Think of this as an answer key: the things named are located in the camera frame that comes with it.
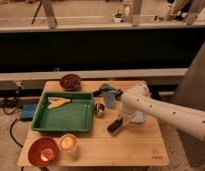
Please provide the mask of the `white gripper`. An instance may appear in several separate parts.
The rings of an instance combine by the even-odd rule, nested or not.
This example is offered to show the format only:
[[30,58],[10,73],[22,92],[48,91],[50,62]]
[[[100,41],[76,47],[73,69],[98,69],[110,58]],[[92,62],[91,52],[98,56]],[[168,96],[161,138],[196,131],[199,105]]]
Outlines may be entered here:
[[141,111],[127,107],[121,104],[118,109],[118,120],[123,122],[126,126],[129,123],[144,124],[147,120],[147,115]]

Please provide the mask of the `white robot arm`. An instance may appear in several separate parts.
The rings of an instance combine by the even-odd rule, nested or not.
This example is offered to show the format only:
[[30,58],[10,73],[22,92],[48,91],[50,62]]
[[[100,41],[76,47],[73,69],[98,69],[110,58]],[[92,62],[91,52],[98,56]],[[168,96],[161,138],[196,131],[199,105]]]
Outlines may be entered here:
[[119,116],[126,122],[144,123],[147,115],[163,120],[205,142],[205,111],[154,100],[148,87],[138,83],[121,96]]

